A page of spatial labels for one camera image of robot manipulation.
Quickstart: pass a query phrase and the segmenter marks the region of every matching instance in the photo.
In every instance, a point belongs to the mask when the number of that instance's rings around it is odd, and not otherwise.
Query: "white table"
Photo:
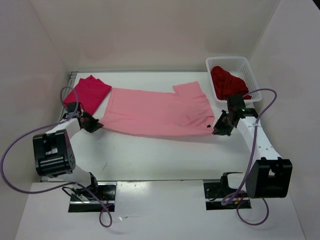
[[[161,92],[172,92],[173,85],[198,81],[216,118],[221,113],[206,72],[79,73],[75,83],[91,74],[113,87]],[[107,102],[108,98],[94,117],[103,116]],[[270,215],[261,226],[245,225],[235,210],[206,211],[202,180],[219,179],[223,172],[247,167],[250,152],[236,129],[231,137],[168,138],[81,130],[71,144],[81,168],[100,181],[121,181],[117,184],[112,227],[100,226],[97,212],[68,213],[70,198],[58,189],[29,195],[16,240],[305,239],[289,194],[267,200]],[[57,184],[34,183],[31,190]],[[252,199],[251,205],[252,209],[241,210],[242,216],[250,222],[262,220],[266,214],[263,201]]]
[[[114,88],[173,92],[173,86],[198,81],[216,119],[216,107],[206,72],[103,72],[93,75]],[[104,115],[109,97],[100,105],[95,118]],[[90,134],[81,130],[71,139],[77,165],[92,172],[99,181],[151,181],[219,179],[224,172],[241,172],[249,161],[249,149],[235,129],[231,137],[141,137],[106,129]]]

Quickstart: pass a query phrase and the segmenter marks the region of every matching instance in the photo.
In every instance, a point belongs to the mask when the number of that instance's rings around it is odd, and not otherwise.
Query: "shirt sleeve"
[[[177,95],[183,98],[196,98],[203,96],[204,93],[197,81],[173,86],[173,90]]]

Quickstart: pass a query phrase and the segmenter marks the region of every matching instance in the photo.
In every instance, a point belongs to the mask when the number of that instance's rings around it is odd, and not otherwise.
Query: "red garment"
[[[100,79],[92,75],[86,79],[80,78],[79,83],[75,86],[81,107],[89,114],[93,115],[102,101],[106,98],[111,90],[111,86],[104,84]],[[66,106],[68,103],[76,102],[76,95],[72,91],[63,101]]]
[[[249,92],[246,83],[241,78],[231,75],[230,72],[223,70],[220,66],[212,68],[211,77],[216,97],[219,100],[227,100],[228,96],[234,94],[245,95]],[[244,99],[251,99],[251,96],[248,95]]]

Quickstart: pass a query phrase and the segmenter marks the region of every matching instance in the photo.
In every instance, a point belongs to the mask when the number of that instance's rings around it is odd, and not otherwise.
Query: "folded cloth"
[[[90,75],[87,78],[80,78],[79,83],[75,86],[81,108],[87,113],[93,115],[102,101],[106,98],[111,90],[111,86],[104,84],[100,79],[94,78]],[[72,91],[64,99],[63,104],[76,102],[76,95]]]
[[[249,92],[246,83],[241,78],[231,75],[220,66],[212,68],[211,77],[216,97],[219,100],[227,100],[231,95],[245,95]],[[244,99],[251,99],[251,96],[248,95]]]
[[[172,92],[113,88],[100,123],[103,128],[144,136],[193,136],[213,133],[214,113],[197,81]]]

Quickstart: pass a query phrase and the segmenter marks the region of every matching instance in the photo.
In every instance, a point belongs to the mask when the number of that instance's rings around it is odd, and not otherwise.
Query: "folded red cloth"
[[[93,115],[111,88],[111,86],[104,84],[100,79],[96,79],[90,75],[86,79],[80,78],[74,90],[78,95],[81,108]],[[63,104],[66,106],[66,104],[72,102],[76,102],[76,95],[73,91],[65,98]]]
[[[230,72],[223,70],[220,66],[212,68],[211,77],[216,97],[219,100],[227,100],[228,96],[234,94],[245,95],[249,92],[246,83],[241,78],[231,75]],[[251,96],[248,95],[244,99],[251,99]]]

